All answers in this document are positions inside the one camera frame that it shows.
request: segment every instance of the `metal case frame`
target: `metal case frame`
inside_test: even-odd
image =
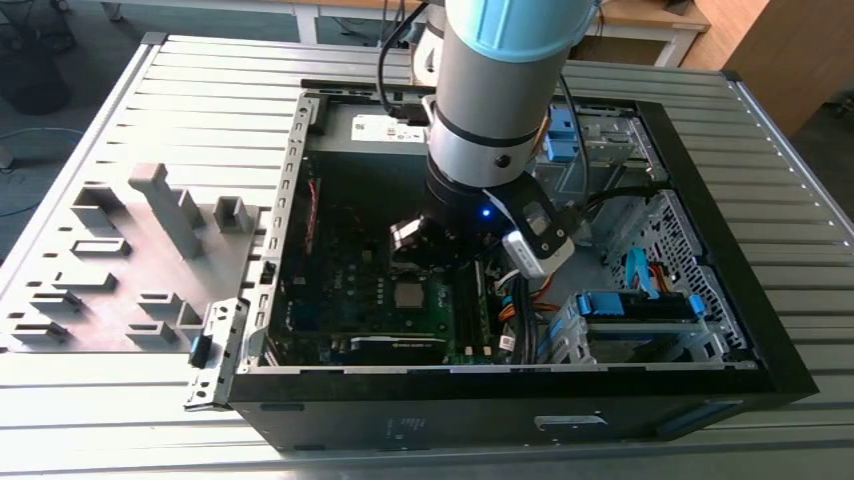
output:
[[[372,103],[373,86],[302,81],[280,192],[294,183],[310,119],[324,95]],[[393,87],[406,96],[423,87]],[[755,370],[451,373],[264,373],[241,356],[228,406],[277,449],[413,449],[489,444],[559,444],[625,439],[665,440],[747,410],[781,406],[816,392],[759,282],[659,104],[577,99],[635,109],[649,134],[675,194],[739,319],[760,355]],[[269,262],[260,303],[277,285],[276,251],[286,230],[289,202],[280,195],[266,234]],[[264,341],[264,309],[252,305],[241,351]]]

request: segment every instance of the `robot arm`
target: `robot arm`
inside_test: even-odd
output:
[[[552,273],[573,251],[525,167],[560,69],[597,6],[599,0],[445,2],[421,218],[445,237],[476,238],[492,206],[512,223],[501,242],[528,278]]]

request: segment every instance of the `desk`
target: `desk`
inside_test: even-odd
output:
[[[0,312],[14,300],[2,292],[30,279],[24,266],[41,260],[44,242],[68,225],[74,187],[109,178],[114,165],[157,159],[172,174],[182,170],[177,184],[193,198],[226,191],[269,208],[286,147],[262,146],[258,136],[286,144],[301,78],[372,82],[374,56],[362,47],[181,36],[142,45],[0,269]],[[349,474],[357,467],[445,465],[417,475],[440,479],[452,477],[448,464],[480,463],[496,465],[467,467],[457,475],[619,480],[668,478],[681,471],[697,480],[759,475],[789,480],[804,472],[848,478],[848,472],[828,472],[850,469],[850,452],[833,447],[854,441],[854,299],[842,290],[854,282],[850,221],[740,83],[716,72],[593,62],[569,62],[563,73],[580,96],[664,105],[815,376],[817,395],[793,408],[751,412],[667,443],[282,455],[234,412],[182,411],[184,354],[6,353],[0,355],[0,472],[90,478],[216,471],[216,478],[266,480],[281,478],[280,470],[325,468],[358,479],[362,473]],[[406,55],[393,54],[386,81],[409,83],[408,75]],[[245,88],[234,89],[234,83]],[[264,127],[270,121],[276,131]],[[212,155],[222,146],[241,148],[238,157]],[[583,460],[593,457],[595,462]],[[555,463],[521,475],[528,467],[512,464],[521,461]]]
[[[110,20],[120,20],[121,3],[192,7],[249,12],[284,13],[296,17],[300,43],[317,44],[317,17],[342,17],[378,20],[382,16],[382,0],[122,0],[102,3]],[[420,2],[405,0],[411,12]],[[393,19],[396,0],[388,0],[388,19]],[[657,67],[677,67],[691,48],[696,35],[708,30],[709,23],[699,9],[691,5],[685,15],[673,15],[661,10],[661,0],[613,0],[604,4],[604,37],[664,42],[655,61]],[[587,30],[596,35],[597,24]]]

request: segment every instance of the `rectangular peg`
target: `rectangular peg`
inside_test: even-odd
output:
[[[218,197],[213,208],[213,219],[221,233],[249,233],[252,217],[240,197]]]
[[[116,277],[109,272],[78,269],[72,272],[56,272],[50,285],[61,290],[108,292],[116,288],[117,282]]]
[[[53,314],[77,313],[82,301],[68,290],[56,292],[36,292],[29,298],[29,305],[48,317]]]
[[[130,244],[122,238],[76,240],[70,253],[80,258],[126,257],[130,254]]]
[[[70,205],[70,211],[88,230],[114,229],[109,221],[109,212],[122,204],[112,189],[106,186],[84,187]]]
[[[174,327],[184,332],[184,336],[190,342],[201,334],[201,330],[204,330],[204,321],[186,302],[181,305],[181,311],[177,314]]]
[[[129,323],[124,335],[140,347],[164,347],[177,340],[174,330],[165,322]]]
[[[141,292],[136,304],[152,316],[177,315],[181,310],[181,298],[172,292]]]
[[[12,336],[25,345],[49,346],[65,341],[68,330],[45,319],[44,322],[20,322],[12,329]]]

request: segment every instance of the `sticker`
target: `sticker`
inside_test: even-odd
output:
[[[501,338],[497,340],[497,348],[512,352],[512,347],[515,345],[516,345],[516,339],[512,337],[508,337],[507,335],[501,335]]]
[[[352,119],[350,138],[358,142],[424,143],[427,128],[409,127],[386,115],[356,115]]]

